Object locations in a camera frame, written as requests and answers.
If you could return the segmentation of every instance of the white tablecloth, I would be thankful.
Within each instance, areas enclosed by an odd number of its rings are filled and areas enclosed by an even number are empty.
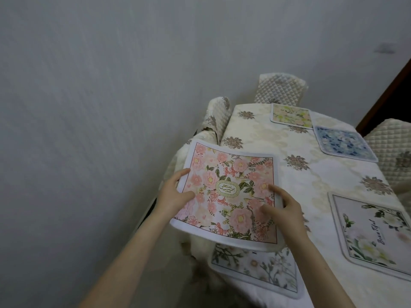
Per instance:
[[[301,203],[309,237],[357,307],[410,307],[411,282],[350,263],[342,255],[327,192],[403,209],[376,163],[321,152],[313,130],[270,121],[270,104],[237,105],[221,145],[279,159],[279,185]],[[311,112],[315,125],[354,130],[351,125]],[[212,244],[192,237],[192,253],[203,257]],[[238,280],[232,282],[267,307],[312,307],[305,290],[300,300]]]

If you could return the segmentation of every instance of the hand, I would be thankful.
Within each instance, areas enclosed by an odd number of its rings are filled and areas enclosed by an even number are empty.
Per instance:
[[[279,209],[265,204],[260,210],[271,216],[274,223],[280,228],[287,244],[308,238],[300,203],[284,189],[271,184],[268,187],[281,196],[284,208]]]
[[[176,189],[177,181],[190,172],[189,168],[175,172],[161,188],[153,214],[160,215],[169,221],[180,211],[196,194],[192,191],[180,193]]]

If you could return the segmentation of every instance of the placemat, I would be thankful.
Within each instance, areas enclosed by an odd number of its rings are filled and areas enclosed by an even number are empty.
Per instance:
[[[177,190],[193,191],[196,197],[170,221],[172,226],[250,250],[284,248],[273,220],[260,211],[263,204],[282,207],[281,198],[268,189],[268,184],[279,184],[275,156],[193,140],[184,167],[191,172]]]
[[[264,253],[216,244],[208,259],[211,269],[264,289],[299,299],[305,285],[288,247]]]
[[[346,259],[411,281],[411,221],[407,213],[333,192],[328,197]]]
[[[312,129],[310,111],[305,108],[271,105],[271,122]]]
[[[314,134],[321,151],[325,154],[378,162],[374,152],[357,132],[314,126]]]

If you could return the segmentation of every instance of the left hand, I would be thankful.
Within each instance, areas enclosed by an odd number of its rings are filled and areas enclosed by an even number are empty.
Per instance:
[[[160,215],[168,221],[172,219],[196,194],[193,191],[180,193],[176,189],[177,181],[190,172],[189,168],[175,172],[161,188],[153,214]]]

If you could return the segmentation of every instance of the quilted fabric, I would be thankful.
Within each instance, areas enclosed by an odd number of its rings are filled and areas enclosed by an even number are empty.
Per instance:
[[[411,123],[389,118],[364,139],[391,186],[411,179]]]
[[[307,88],[304,80],[288,73],[261,74],[254,103],[298,106]]]
[[[229,123],[233,110],[230,108],[230,101],[227,97],[217,97],[208,103],[202,129],[210,128],[217,134],[217,141],[220,144],[223,134]]]

